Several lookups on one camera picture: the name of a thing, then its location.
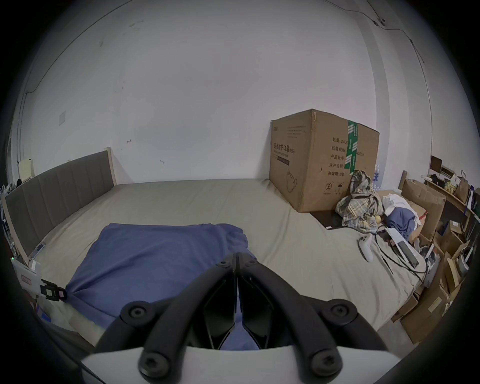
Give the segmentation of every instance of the mattress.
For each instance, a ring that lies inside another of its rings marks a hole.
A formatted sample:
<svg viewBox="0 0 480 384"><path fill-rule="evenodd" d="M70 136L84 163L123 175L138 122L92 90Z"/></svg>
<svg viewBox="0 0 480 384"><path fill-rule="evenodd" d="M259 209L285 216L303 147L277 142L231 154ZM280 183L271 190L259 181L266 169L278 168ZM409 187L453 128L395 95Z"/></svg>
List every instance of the mattress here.
<svg viewBox="0 0 480 384"><path fill-rule="evenodd" d="M301 295L347 299L375 330L386 323L420 283L380 252L365 261L362 236L351 228L326 230L312 215L296 212L269 180L165 181L114 186L45 237L36 260L42 278L65 287L101 230L110 223L184 226L227 223L243 229L249 250ZM397 260L378 238L382 249ZM418 271L425 270L419 260ZM70 305L57 308L95 345L104 329Z"/></svg>

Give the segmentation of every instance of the dark floor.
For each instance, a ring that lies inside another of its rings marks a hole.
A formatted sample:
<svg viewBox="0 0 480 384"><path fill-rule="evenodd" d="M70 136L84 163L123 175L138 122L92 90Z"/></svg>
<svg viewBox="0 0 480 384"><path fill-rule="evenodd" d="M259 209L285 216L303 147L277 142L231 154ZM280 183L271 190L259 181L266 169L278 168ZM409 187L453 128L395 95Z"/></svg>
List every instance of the dark floor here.
<svg viewBox="0 0 480 384"><path fill-rule="evenodd" d="M378 334L387 345L388 350L403 359L418 343L413 344L402 327L400 320L391 320L378 330Z"/></svg>

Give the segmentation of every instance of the plaid cloth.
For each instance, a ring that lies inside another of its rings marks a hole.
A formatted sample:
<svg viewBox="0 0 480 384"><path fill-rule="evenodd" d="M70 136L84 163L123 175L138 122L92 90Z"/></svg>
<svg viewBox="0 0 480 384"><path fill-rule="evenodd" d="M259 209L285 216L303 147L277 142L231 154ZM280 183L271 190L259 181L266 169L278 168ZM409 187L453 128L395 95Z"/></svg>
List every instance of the plaid cloth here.
<svg viewBox="0 0 480 384"><path fill-rule="evenodd" d="M354 228L362 233L375 233L375 216L384 213L382 200L373 190L372 180L363 171L356 170L350 181L350 195L336 204L335 212L343 217L344 227Z"/></svg>

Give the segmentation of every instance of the blue cloth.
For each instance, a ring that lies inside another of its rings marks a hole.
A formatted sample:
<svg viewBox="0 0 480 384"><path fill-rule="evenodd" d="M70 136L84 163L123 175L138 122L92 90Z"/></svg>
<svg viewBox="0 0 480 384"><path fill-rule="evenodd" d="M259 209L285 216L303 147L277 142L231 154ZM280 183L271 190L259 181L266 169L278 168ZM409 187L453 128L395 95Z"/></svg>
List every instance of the blue cloth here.
<svg viewBox="0 0 480 384"><path fill-rule="evenodd" d="M415 229L415 215L406 208L396 207L386 217L385 223L387 227L395 228L408 241L408 237Z"/></svg>
<svg viewBox="0 0 480 384"><path fill-rule="evenodd" d="M68 283L67 302L107 328L125 304L176 296L225 256L235 252L252 255L247 247L243 231L229 224L110 224ZM237 330L228 339L228 349L256 349L246 331Z"/></svg>

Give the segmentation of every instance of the game controller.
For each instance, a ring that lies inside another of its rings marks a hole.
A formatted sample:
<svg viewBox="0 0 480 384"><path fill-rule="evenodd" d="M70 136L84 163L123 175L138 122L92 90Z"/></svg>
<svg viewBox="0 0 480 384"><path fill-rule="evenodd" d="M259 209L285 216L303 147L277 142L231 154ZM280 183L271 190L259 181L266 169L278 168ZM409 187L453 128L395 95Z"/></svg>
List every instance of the game controller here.
<svg viewBox="0 0 480 384"><path fill-rule="evenodd" d="M372 252L372 241L373 235L369 233L368 235L362 236L359 239L359 248L365 260L369 263L373 261L373 252Z"/></svg>

